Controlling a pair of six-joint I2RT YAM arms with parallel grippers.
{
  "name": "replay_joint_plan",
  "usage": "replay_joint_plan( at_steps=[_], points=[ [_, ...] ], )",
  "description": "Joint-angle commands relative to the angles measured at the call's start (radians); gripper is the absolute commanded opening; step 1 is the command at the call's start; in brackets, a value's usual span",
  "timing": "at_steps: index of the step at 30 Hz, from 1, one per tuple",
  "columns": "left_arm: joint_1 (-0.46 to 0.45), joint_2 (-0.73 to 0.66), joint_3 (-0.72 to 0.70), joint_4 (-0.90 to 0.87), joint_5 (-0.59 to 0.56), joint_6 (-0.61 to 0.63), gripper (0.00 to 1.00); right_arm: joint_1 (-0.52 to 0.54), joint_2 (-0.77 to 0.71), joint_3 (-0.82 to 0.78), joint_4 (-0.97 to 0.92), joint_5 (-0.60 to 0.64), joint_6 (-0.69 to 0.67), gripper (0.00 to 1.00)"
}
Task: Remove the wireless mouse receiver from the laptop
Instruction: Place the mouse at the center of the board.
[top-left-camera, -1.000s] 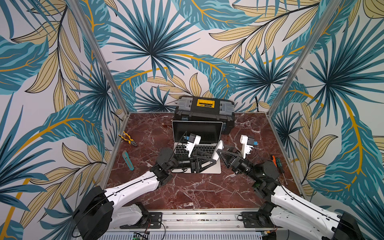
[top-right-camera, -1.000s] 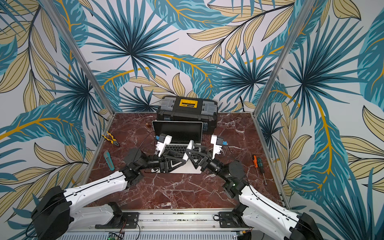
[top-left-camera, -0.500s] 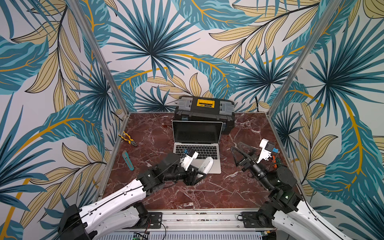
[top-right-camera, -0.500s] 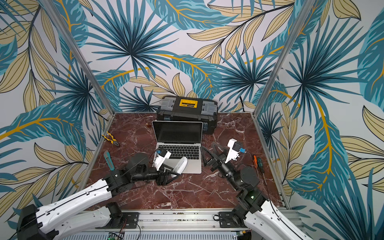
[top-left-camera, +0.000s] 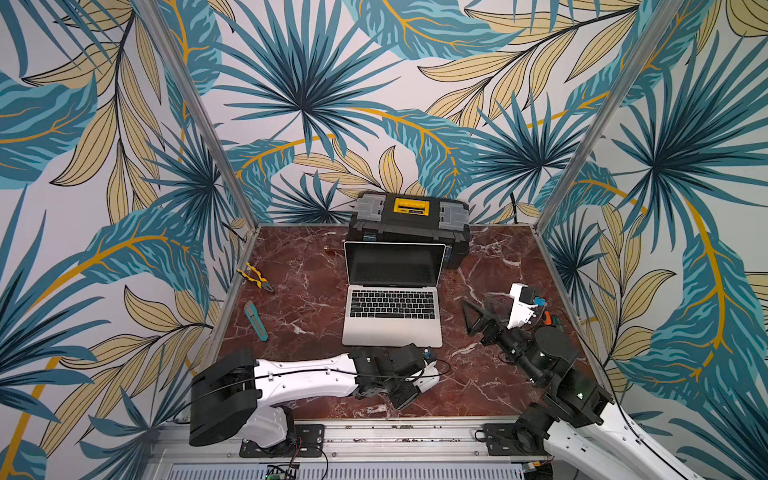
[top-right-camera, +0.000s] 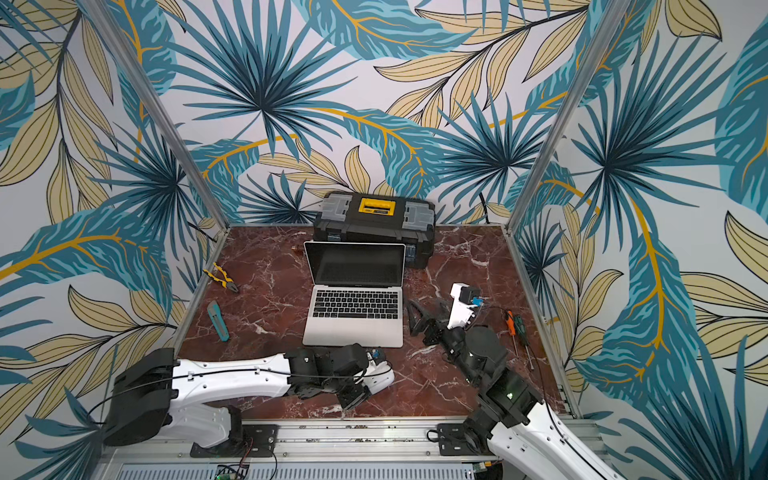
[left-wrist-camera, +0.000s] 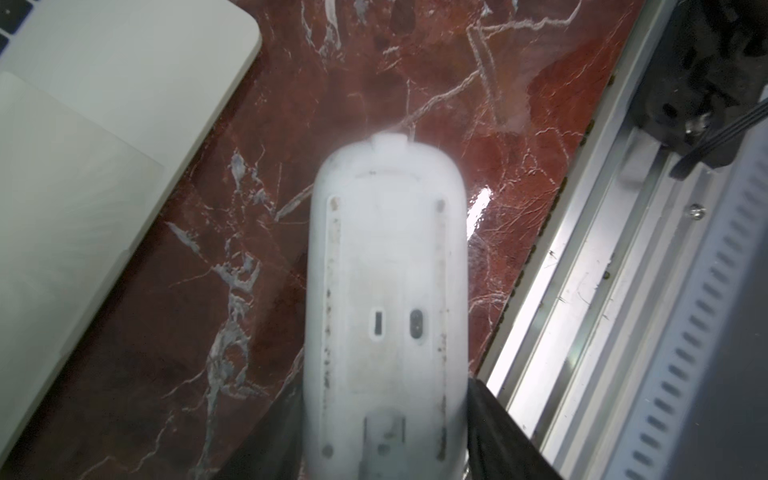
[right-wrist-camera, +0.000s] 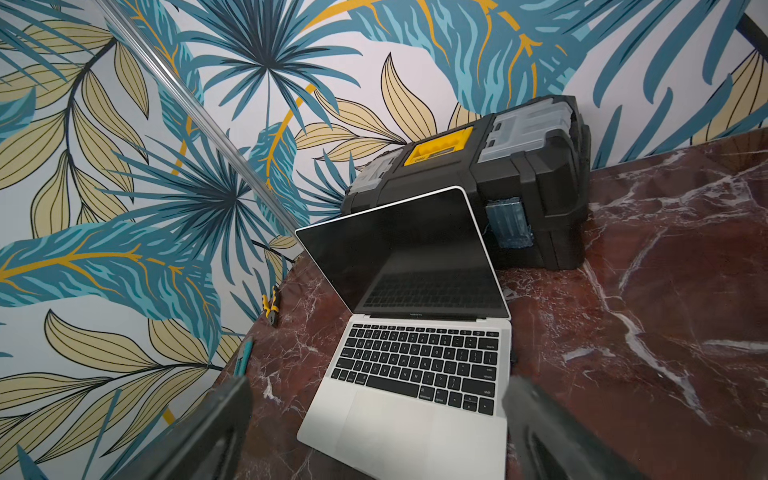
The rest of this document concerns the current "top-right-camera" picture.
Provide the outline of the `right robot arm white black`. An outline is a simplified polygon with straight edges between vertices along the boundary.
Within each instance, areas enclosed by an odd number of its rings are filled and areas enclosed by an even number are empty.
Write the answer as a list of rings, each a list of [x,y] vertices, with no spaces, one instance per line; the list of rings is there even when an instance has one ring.
[[[439,345],[477,389],[478,408],[462,423],[442,423],[427,433],[443,456],[492,455],[528,479],[619,479],[507,365],[508,350],[486,326],[450,329],[448,322],[414,301],[407,303],[410,334]]]

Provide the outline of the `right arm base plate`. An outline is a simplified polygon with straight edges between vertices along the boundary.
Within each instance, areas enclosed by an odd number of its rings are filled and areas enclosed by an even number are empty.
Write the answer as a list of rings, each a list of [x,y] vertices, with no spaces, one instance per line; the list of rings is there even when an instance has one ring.
[[[439,423],[427,437],[438,444],[439,453],[444,457],[491,455],[488,438],[466,422]]]

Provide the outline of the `white wireless mouse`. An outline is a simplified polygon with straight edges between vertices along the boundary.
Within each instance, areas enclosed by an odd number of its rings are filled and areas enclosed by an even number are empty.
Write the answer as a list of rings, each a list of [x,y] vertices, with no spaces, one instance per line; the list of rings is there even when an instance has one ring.
[[[371,395],[388,388],[395,380],[395,373],[388,362],[371,363],[362,375],[362,382]]]

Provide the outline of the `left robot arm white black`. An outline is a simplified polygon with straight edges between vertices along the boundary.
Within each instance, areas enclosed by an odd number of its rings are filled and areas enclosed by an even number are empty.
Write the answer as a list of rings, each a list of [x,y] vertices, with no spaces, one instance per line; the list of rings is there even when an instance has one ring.
[[[172,349],[158,349],[116,378],[103,442],[117,447],[164,436],[202,449],[238,445],[245,440],[242,416],[226,400],[330,394],[348,410],[393,380],[384,355],[358,344],[224,362],[177,359]]]

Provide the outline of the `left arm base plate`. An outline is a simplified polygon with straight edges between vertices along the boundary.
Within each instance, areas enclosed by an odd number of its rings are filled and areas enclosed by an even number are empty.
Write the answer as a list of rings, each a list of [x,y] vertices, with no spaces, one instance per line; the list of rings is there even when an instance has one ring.
[[[223,443],[203,448],[194,443],[192,458],[268,458],[274,453],[279,426],[246,424],[237,428]]]

